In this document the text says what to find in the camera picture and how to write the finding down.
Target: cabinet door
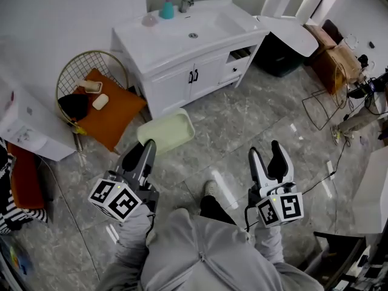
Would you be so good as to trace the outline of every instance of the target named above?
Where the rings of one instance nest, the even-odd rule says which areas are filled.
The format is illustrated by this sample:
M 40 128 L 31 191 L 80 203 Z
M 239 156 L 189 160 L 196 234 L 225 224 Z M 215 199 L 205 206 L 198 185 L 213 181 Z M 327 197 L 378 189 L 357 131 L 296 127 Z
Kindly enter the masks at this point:
M 186 67 L 152 81 L 147 97 L 152 118 L 165 115 L 190 101 L 193 69 Z
M 190 100 L 196 100 L 217 89 L 222 68 L 229 53 L 211 57 L 194 65 L 194 79 L 190 92 Z

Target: cardboard box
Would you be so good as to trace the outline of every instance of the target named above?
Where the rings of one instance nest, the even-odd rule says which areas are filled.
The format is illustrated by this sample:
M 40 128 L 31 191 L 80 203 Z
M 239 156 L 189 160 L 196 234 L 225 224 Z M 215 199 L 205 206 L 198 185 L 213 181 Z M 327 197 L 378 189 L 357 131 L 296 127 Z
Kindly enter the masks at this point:
M 311 67 L 327 91 L 333 95 L 345 83 L 354 83 L 361 73 L 361 64 L 348 46 L 338 45 L 319 55 Z
M 303 27 L 306 28 L 318 41 L 318 48 L 309 58 L 306 59 L 306 65 L 311 65 L 313 60 L 324 51 L 330 50 L 337 46 L 337 43 L 320 26 L 304 25 Z

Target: drawer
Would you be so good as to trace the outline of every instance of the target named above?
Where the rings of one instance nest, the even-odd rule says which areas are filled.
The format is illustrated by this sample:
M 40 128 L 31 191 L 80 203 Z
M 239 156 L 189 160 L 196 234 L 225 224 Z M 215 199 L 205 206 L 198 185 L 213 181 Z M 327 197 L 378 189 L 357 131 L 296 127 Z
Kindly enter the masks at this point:
M 249 56 L 240 59 L 235 59 L 232 55 L 228 57 L 228 61 L 224 66 L 224 71 L 221 75 L 220 82 L 225 82 L 224 79 L 234 78 L 235 76 L 241 75 L 248 64 Z

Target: soap dispenser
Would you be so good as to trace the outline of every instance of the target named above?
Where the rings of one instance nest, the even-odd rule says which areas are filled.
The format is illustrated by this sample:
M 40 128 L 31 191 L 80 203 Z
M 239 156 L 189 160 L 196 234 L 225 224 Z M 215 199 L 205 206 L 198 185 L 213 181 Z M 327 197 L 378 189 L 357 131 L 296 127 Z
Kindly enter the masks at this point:
M 159 12 L 159 16 L 164 19 L 171 19 L 174 17 L 174 6 L 171 0 L 164 0 L 164 6 Z

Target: gray tile floor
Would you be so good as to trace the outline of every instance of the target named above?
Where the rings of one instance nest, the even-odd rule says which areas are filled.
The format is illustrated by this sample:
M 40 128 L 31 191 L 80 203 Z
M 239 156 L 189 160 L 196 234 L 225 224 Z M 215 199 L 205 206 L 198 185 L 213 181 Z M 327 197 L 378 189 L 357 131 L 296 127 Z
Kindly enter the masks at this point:
M 237 89 L 225 87 L 187 105 L 185 109 L 195 127 L 195 138 L 157 157 L 150 178 L 161 192 L 156 227 L 178 207 L 198 212 L 202 186 L 208 179 L 215 179 L 223 187 L 218 193 L 219 202 L 245 227 L 247 191 L 253 184 L 248 151 L 255 146 L 268 163 L 273 139 L 288 151 L 299 190 L 307 190 L 325 177 L 326 162 L 331 160 L 335 165 L 342 145 L 333 143 L 329 125 L 322 131 L 314 128 L 301 103 L 321 88 L 309 69 L 300 67 L 279 79 L 253 65 Z M 333 113 L 336 107 L 332 99 L 328 95 L 319 99 L 328 113 Z M 307 108 L 317 124 L 322 125 L 325 116 L 319 104 L 311 99 Z M 337 112 L 333 122 L 340 122 L 348 112 L 348 107 Z M 136 127 L 143 123 L 139 116 L 129 125 L 117 146 L 119 152 L 134 143 Z M 344 149 L 335 185 L 327 180 L 327 189 L 319 184 L 306 193 L 304 219 L 282 227 L 284 253 L 289 263 L 298 265 L 309 255 L 315 245 L 315 230 L 355 234 L 351 200 L 370 153 L 383 145 L 377 140 L 378 131 L 376 122 L 356 133 L 352 146 Z M 42 164 L 39 168 L 45 193 L 54 199 L 48 208 L 49 224 L 31 222 L 15 233 L 35 266 L 26 282 L 35 291 L 93 290 L 98 275 L 102 275 L 113 258 L 115 245 L 105 227 L 108 223 L 115 226 L 118 223 L 89 204 L 87 195 L 97 178 L 113 167 L 118 156 L 88 137 L 82 141 L 82 153 L 61 162 L 49 162 L 63 194 L 47 166 Z M 250 211 L 250 222 L 255 219 L 254 212 Z

